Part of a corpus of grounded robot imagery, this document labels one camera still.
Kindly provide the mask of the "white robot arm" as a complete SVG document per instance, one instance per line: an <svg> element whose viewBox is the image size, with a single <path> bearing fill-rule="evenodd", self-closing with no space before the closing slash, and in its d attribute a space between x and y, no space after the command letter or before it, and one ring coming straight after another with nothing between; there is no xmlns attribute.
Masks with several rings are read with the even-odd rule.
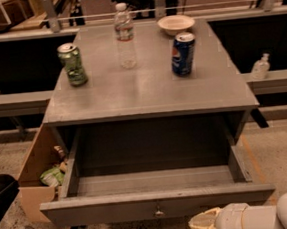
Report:
<svg viewBox="0 0 287 229"><path fill-rule="evenodd" d="M287 229L287 193L276 205L253 206L230 203L192 217L191 229Z"/></svg>

